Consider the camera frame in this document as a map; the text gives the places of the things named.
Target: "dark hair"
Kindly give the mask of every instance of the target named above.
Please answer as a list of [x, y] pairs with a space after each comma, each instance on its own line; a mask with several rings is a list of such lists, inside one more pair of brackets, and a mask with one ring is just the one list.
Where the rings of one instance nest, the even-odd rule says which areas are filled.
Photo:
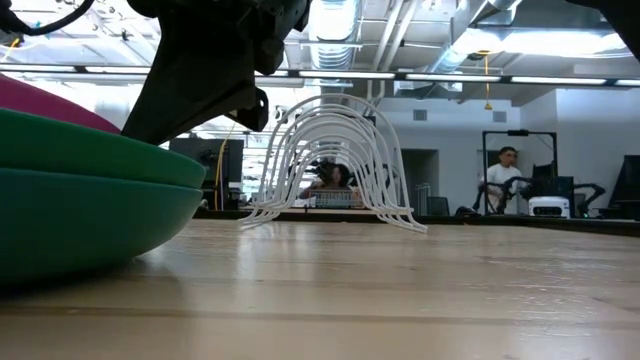
[[338, 186], [347, 186], [349, 178], [351, 177], [351, 171], [349, 171], [349, 168], [343, 164], [336, 164], [336, 167], [340, 170], [340, 182], [338, 183]]
[[518, 151], [516, 151], [516, 149], [512, 148], [511, 146], [505, 146], [502, 149], [500, 149], [500, 152], [498, 153], [498, 155], [502, 155], [504, 153], [506, 153], [507, 151], [513, 151], [514, 153], [518, 153]]

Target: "ceiling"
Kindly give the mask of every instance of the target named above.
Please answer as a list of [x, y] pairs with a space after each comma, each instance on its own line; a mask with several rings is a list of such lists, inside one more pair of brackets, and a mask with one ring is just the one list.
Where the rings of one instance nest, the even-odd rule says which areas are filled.
[[[35, 26], [59, 19], [73, 9], [74, 0], [13, 0], [12, 9], [25, 22]], [[370, 70], [383, 35], [394, 0], [362, 0], [363, 13], [359, 21], [359, 36], [352, 44], [357, 47], [352, 69]], [[467, 0], [427, 0], [437, 6], [419, 6], [403, 37], [402, 46], [390, 65], [390, 70], [417, 69], [432, 64], [450, 38], [450, 19]], [[399, 16], [403, 18], [405, 4]], [[61, 31], [46, 37], [27, 38], [21, 48], [11, 51], [5, 62], [27, 64], [82, 64], [106, 66], [150, 66], [160, 40], [157, 20], [147, 19], [134, 12], [126, 0], [98, 0], [90, 13]], [[311, 47], [308, 29], [293, 31], [286, 43], [283, 68], [310, 69]], [[7, 47], [0, 47], [5, 55]], [[489, 72], [505, 75], [541, 76], [640, 76], [640, 65], [632, 56], [616, 58], [563, 58], [555, 56], [498, 53], [489, 55]], [[484, 60], [465, 61], [459, 70], [465, 73], [484, 73]], [[523, 99], [528, 93], [548, 91], [548, 87], [510, 85], [495, 87], [494, 99]], [[366, 82], [356, 82], [349, 93], [365, 96]], [[393, 84], [387, 84], [387, 94]], [[466, 84], [460, 92], [447, 97], [460, 102], [484, 98], [483, 84]]]

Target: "white wall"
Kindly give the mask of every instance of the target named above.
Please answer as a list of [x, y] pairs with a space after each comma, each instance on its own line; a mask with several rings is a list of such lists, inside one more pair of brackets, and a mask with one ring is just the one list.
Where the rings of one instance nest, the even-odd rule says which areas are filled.
[[[459, 105], [448, 100], [384, 99], [379, 109], [389, 118], [398, 134], [402, 149], [438, 151], [438, 191], [434, 196], [449, 199], [452, 212], [471, 206], [477, 193], [478, 150], [482, 149], [483, 130], [520, 128], [520, 109], [509, 101], [492, 101], [493, 109], [506, 111], [508, 122], [493, 122], [493, 113], [484, 110], [485, 102], [472, 100]], [[426, 109], [426, 122], [413, 121], [414, 109]], [[390, 140], [388, 128], [378, 121], [380, 131]], [[522, 147], [522, 139], [505, 136], [488, 137], [489, 149], [503, 146]]]
[[[603, 186], [607, 194], [592, 207], [606, 207], [624, 155], [640, 154], [639, 100], [640, 90], [559, 89], [522, 107], [522, 125], [556, 131], [559, 175]], [[532, 162], [549, 163], [548, 153], [527, 139], [521, 155], [527, 161], [523, 172], [530, 173]]]

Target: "white shirt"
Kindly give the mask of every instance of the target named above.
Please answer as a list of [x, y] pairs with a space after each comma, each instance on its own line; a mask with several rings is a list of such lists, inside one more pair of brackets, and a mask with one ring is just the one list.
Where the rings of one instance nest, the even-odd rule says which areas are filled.
[[[522, 176], [520, 170], [515, 168], [514, 166], [504, 167], [500, 164], [495, 164], [492, 167], [487, 169], [487, 182], [494, 184], [504, 184], [507, 180], [511, 179], [514, 176]], [[511, 186], [511, 193], [514, 194], [519, 188], [521, 188], [520, 181], [514, 181]], [[495, 192], [502, 194], [502, 189], [497, 186], [489, 186], [489, 188]], [[489, 203], [493, 205], [493, 209], [497, 209], [500, 204], [500, 198], [489, 195], [487, 196], [489, 199]], [[504, 209], [505, 214], [515, 215], [518, 213], [518, 206], [516, 201], [507, 201], [507, 207]]]

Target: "black cable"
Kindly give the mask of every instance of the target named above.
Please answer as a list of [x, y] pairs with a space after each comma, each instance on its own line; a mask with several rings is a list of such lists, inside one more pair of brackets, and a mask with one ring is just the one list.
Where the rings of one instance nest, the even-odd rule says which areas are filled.
[[39, 36], [46, 35], [52, 33], [54, 31], [58, 31], [63, 27], [71, 24], [72, 22], [78, 20], [82, 15], [86, 14], [87, 11], [93, 5], [94, 0], [84, 0], [82, 4], [73, 12], [58, 21], [54, 21], [51, 24], [41, 26], [39, 28], [31, 28], [29, 25], [25, 24], [22, 20], [20, 20], [16, 14], [9, 10], [11, 6], [11, 1], [2, 0], [0, 5], [0, 30], [3, 30], [7, 33], [22, 33], [29, 36]]

